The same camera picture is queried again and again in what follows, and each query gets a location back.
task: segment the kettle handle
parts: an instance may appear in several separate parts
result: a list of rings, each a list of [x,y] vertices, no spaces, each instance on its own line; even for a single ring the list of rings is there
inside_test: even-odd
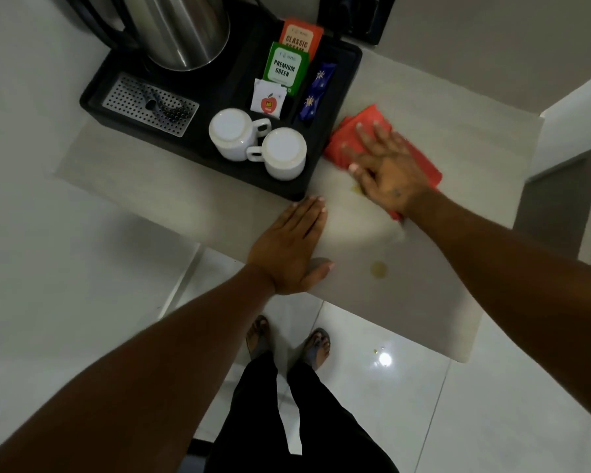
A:
[[[139,48],[138,42],[130,34],[126,31],[116,30],[107,24],[89,0],[66,1],[76,11],[83,23],[92,30],[92,33],[112,50],[130,52]]]

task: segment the perforated metal grate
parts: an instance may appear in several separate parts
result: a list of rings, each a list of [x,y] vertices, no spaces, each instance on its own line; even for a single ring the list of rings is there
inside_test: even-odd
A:
[[[121,73],[102,103],[116,113],[182,137],[199,104]]]

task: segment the black tray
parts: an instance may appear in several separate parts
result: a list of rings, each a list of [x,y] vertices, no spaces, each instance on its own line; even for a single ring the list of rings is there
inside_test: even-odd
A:
[[[274,128],[288,126],[296,129],[307,143],[306,164],[302,174],[292,181],[278,181],[267,173],[263,163],[228,161],[220,155],[208,136],[210,120],[224,108],[240,108],[249,113],[253,120],[267,117],[250,111],[249,107],[252,103],[254,79],[262,78],[271,44],[278,40],[282,30],[282,22],[271,22],[255,5],[238,0],[224,0],[224,5],[230,17],[230,39],[223,52],[212,63],[195,71],[172,72],[158,67],[143,54],[112,51],[81,95],[81,107],[102,125],[289,200],[300,200],[306,195],[317,161],[357,72],[362,56],[361,49],[324,36],[299,93],[296,96],[287,96],[279,120],[270,118]],[[307,86],[322,62],[337,63],[337,68],[319,104],[315,119],[302,122],[297,114],[302,108]],[[103,100],[121,72],[199,103],[195,117],[182,137],[102,107]]]

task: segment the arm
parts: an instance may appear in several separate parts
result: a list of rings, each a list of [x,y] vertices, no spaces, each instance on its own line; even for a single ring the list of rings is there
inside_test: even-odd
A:
[[[398,133],[358,131],[373,154],[348,152],[364,192],[432,238],[486,313],[591,412],[591,267],[430,189]]]
[[[233,278],[85,369],[0,446],[0,472],[174,472],[244,339],[274,294],[311,288],[323,201],[289,207]]]

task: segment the white mug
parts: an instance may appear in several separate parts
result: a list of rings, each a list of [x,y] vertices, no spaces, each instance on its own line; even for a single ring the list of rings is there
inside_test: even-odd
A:
[[[214,115],[208,126],[210,139],[221,155],[230,161],[245,161],[246,150],[258,145],[258,138],[272,130],[272,122],[267,118],[252,122],[245,111],[237,108],[221,110]]]
[[[270,176],[280,181],[297,178],[306,162],[306,141],[295,129],[278,128],[269,133],[262,146],[247,149],[250,161],[264,161]]]

